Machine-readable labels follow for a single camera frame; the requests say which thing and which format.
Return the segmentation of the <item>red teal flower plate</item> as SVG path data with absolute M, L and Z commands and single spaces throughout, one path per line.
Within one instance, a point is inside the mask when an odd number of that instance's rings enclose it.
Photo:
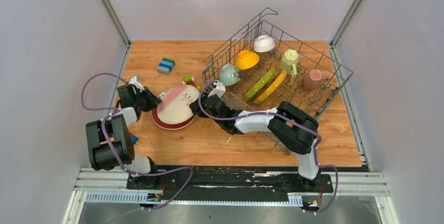
M 161 93 L 161 94 L 159 95 L 159 98 L 161 99 L 162 96 L 163 96 L 166 92 L 168 92 L 169 90 L 164 91 L 163 93 Z M 162 129 L 166 129 L 166 130 L 178 130 L 178 129 L 182 129 L 182 128 L 188 126 L 188 125 L 194 120 L 195 115 L 194 115 L 192 118 L 188 119 L 187 121 L 185 121 L 185 122 L 183 122 L 183 123 L 176 124 L 176 125 L 169 125 L 169 124 L 166 124 L 166 123 L 161 122 L 161 121 L 158 119 L 158 117 L 157 117 L 157 108 L 155 108 L 155 109 L 153 109 L 153 110 L 151 111 L 151 118 L 152 118 L 153 122 L 154 122 L 158 127 L 162 128 Z

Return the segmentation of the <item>pink white leaf plate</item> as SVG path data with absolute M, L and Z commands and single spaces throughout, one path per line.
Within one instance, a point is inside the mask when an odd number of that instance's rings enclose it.
M 180 85 L 166 92 L 157 107 L 158 119 L 169 125 L 176 125 L 194 116 L 190 104 L 198 99 L 199 90 L 191 85 Z

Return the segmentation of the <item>pale green bowl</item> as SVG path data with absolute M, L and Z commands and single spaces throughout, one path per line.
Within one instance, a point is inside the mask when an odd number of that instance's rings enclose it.
M 219 81 L 225 86 L 231 86 L 241 80 L 241 70 L 232 64 L 225 64 L 219 71 Z

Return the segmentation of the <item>yellow bowl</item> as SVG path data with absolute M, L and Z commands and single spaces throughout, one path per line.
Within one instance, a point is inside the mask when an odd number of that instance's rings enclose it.
M 255 52 L 250 50 L 242 50 L 239 52 L 236 60 L 235 66 L 240 70 L 247 70 L 259 63 L 260 57 Z

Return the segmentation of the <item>grey wire dish rack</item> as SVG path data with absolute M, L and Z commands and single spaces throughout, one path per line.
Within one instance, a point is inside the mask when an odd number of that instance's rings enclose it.
M 259 36 L 269 36 L 275 42 L 274 49 L 259 53 L 258 64 L 241 72 L 241 79 L 227 88 L 223 100 L 234 108 L 259 111 L 290 102 L 315 119 L 323 114 L 350 80 L 353 71 L 330 55 L 330 46 L 324 42 L 302 41 L 271 23 L 271 17 L 279 13 L 269 7 L 260 11 L 246 25 L 227 39 L 205 60 L 202 71 L 205 84 L 219 78 L 222 67 L 234 64 L 243 50 L 253 51 L 253 43 Z M 287 50 L 299 55 L 296 76 L 277 80 L 281 61 Z

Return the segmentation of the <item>green polka dot plate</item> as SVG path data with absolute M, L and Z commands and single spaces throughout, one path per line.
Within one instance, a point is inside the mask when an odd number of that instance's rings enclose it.
M 250 100 L 253 96 L 261 90 L 265 85 L 267 85 L 275 76 L 276 68 L 271 68 L 259 81 L 257 81 L 254 86 L 247 91 L 243 96 L 243 100 Z

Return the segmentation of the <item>yellow polka dot plate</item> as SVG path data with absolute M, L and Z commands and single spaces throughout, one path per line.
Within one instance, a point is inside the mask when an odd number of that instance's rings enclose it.
M 253 103 L 262 104 L 284 81 L 287 77 L 287 71 L 283 69 L 280 74 L 274 79 L 274 81 L 268 86 L 268 88 L 260 94 Z

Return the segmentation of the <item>white bowl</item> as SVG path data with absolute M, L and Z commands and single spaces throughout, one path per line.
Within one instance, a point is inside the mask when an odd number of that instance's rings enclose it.
M 253 42 L 253 50 L 258 53 L 271 51 L 275 48 L 275 42 L 268 35 L 258 36 Z

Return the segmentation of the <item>pale yellow mug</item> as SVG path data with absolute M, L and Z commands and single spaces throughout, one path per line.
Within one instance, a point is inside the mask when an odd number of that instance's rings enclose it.
M 288 49 L 281 58 L 280 70 L 285 70 L 287 75 L 292 78 L 297 76 L 297 65 L 299 63 L 299 54 L 296 50 Z

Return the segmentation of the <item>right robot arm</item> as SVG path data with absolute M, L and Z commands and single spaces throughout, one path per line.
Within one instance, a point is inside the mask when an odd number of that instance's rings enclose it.
M 296 154 L 300 187 L 310 192 L 320 185 L 321 168 L 316 154 L 321 140 L 319 123 L 291 103 L 281 102 L 263 111 L 236 110 L 218 96 L 204 94 L 189 107 L 193 114 L 213 119 L 230 135 L 269 132 Z

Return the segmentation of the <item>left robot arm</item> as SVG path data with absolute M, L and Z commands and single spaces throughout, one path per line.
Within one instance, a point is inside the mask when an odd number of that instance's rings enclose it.
M 135 152 L 128 127 L 136 123 L 143 112 L 156 108 L 161 99 L 146 86 L 125 84 L 117 88 L 120 109 L 106 121 L 96 120 L 85 125 L 88 157 L 91 167 L 110 171 L 123 165 L 136 184 L 154 189 L 160 184 L 160 174 L 154 161 Z

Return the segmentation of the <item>red green toy bricks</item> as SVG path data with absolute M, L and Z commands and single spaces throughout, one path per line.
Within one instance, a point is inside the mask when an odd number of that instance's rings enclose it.
M 190 76 L 190 75 L 185 75 L 183 77 L 183 81 L 182 81 L 183 85 L 191 85 L 194 86 L 198 89 L 198 91 L 201 91 L 201 87 L 199 85 L 196 84 L 195 82 L 195 78 Z

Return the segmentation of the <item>green blue toy block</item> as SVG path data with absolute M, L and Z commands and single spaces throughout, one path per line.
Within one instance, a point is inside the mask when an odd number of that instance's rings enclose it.
M 174 69 L 174 67 L 175 67 L 174 60 L 168 58 L 162 58 L 162 60 L 157 66 L 157 72 L 164 75 L 169 75 Z

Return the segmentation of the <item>blue toy brick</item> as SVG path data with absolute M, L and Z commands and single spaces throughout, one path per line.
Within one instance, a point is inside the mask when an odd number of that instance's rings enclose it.
M 138 137 L 132 133 L 129 134 L 130 135 L 130 139 L 133 145 L 135 145 L 138 142 Z

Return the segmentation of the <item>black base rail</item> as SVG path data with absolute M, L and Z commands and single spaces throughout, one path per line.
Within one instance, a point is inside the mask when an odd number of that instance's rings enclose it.
M 289 193 L 308 194 L 309 200 L 334 192 L 333 177 L 322 174 L 317 183 L 304 182 L 296 166 L 193 166 L 167 175 L 127 179 L 129 190 L 152 191 L 163 200 L 284 202 Z

